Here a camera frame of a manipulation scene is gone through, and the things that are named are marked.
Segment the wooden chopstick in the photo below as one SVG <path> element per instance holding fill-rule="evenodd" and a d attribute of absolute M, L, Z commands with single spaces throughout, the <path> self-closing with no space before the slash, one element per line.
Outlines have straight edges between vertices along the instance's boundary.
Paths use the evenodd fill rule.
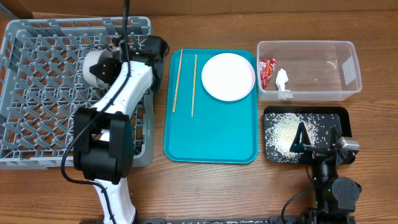
<path fill-rule="evenodd" d="M 195 90 L 196 90 L 196 79 L 197 79 L 197 60 L 198 60 L 198 55 L 195 54 L 194 70 L 193 70 L 193 86 L 192 86 L 192 109 L 191 109 L 191 117 L 193 117 L 193 115 L 194 115 L 194 109 L 195 109 Z"/>
<path fill-rule="evenodd" d="M 180 82 L 180 72 L 181 72 L 181 67 L 182 67 L 182 59 L 183 59 L 183 49 L 181 49 L 181 51 L 180 51 L 180 60 L 178 62 L 178 72 L 177 72 L 177 80 L 176 80 L 176 86 L 175 86 L 174 105 L 173 105 L 173 110 L 172 110 L 173 113 L 175 113 L 175 111 L 176 111 L 178 88 L 179 88 L 179 82 Z"/>

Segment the rice grains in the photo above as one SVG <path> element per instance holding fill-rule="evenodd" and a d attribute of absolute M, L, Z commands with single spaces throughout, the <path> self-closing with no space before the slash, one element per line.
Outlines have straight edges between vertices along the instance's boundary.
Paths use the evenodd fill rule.
<path fill-rule="evenodd" d="M 313 147 L 328 147 L 330 129 L 340 123 L 336 114 L 267 113 L 264 115 L 266 157 L 270 162 L 297 163 L 299 155 L 290 152 L 299 124 L 307 130 Z"/>

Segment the white paper cup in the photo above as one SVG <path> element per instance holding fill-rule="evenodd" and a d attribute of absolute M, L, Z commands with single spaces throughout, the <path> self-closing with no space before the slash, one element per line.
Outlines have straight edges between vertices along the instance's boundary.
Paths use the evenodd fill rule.
<path fill-rule="evenodd" d="M 99 140 L 109 142 L 110 133 L 108 130 L 102 130 Z"/>

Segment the white tissue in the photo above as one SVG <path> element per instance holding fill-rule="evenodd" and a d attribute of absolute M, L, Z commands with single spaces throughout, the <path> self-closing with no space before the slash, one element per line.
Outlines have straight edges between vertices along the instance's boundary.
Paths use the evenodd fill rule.
<path fill-rule="evenodd" d="M 278 89 L 278 99 L 280 100 L 288 100 L 293 98 L 293 95 L 290 93 L 290 90 L 285 89 L 286 83 L 288 81 L 289 78 L 287 76 L 287 72 L 283 68 L 281 68 L 277 72 L 277 77 L 275 80 L 275 84 Z"/>

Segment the grey metal bowl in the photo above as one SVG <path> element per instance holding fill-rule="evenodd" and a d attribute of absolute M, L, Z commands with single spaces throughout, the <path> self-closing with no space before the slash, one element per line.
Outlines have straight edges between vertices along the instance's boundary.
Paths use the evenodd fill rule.
<path fill-rule="evenodd" d="M 108 50 L 94 50 L 88 52 L 83 61 L 83 78 L 87 82 L 87 84 L 99 88 L 105 89 L 108 84 L 99 79 L 90 71 L 90 67 L 99 64 L 100 62 L 104 62 L 105 59 L 111 58 L 111 52 Z"/>

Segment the large white plate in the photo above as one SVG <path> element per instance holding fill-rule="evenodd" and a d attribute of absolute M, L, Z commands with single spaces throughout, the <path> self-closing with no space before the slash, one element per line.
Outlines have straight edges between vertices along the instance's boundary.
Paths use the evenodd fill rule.
<path fill-rule="evenodd" d="M 213 98 L 238 101 L 250 94 L 254 88 L 254 68 L 249 60 L 238 54 L 218 54 L 203 66 L 201 82 Z"/>

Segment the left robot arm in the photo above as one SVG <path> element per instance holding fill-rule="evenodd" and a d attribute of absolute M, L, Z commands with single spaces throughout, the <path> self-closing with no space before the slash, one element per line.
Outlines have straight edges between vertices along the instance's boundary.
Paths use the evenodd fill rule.
<path fill-rule="evenodd" d="M 169 52 L 161 37 L 148 35 L 141 49 L 114 38 L 120 55 L 109 50 L 88 52 L 83 78 L 107 93 L 73 116 L 73 165 L 93 185 L 104 211 L 104 223 L 135 223 L 136 208 L 128 198 L 127 176 L 134 158 L 131 117 L 148 91 L 158 89 Z"/>

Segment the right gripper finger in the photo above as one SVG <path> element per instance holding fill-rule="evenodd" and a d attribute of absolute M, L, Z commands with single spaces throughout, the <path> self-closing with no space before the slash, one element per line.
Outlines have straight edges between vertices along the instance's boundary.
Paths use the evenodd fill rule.
<path fill-rule="evenodd" d="M 311 142 L 305 128 L 304 122 L 300 122 L 290 152 L 303 153 L 307 147 L 311 146 Z"/>
<path fill-rule="evenodd" d="M 330 131 L 330 149 L 339 149 L 340 145 L 338 140 L 342 137 L 341 131 L 336 127 L 332 126 Z"/>

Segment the red snack wrapper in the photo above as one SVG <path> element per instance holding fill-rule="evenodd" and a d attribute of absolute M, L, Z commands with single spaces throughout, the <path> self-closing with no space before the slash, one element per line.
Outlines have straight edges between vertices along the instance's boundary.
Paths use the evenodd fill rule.
<path fill-rule="evenodd" d="M 268 83 L 273 76 L 276 59 L 261 59 L 260 63 L 260 78 L 261 78 L 261 87 L 265 90 L 268 87 Z"/>

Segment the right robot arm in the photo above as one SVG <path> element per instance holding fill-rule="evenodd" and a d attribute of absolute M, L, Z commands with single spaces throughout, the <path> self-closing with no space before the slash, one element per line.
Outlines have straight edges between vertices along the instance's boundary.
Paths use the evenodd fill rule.
<path fill-rule="evenodd" d="M 337 173 L 340 164 L 353 162 L 359 152 L 359 143 L 351 137 L 342 135 L 336 126 L 331 127 L 330 146 L 314 147 L 310 143 L 303 122 L 299 123 L 290 152 L 298 154 L 298 162 L 312 168 L 313 187 L 304 190 L 289 199 L 282 208 L 285 209 L 296 198 L 309 192 L 315 192 L 316 208 L 309 208 L 299 215 L 294 223 L 354 223 L 351 214 L 356 210 L 356 202 L 362 187 L 354 180 L 340 177 Z"/>

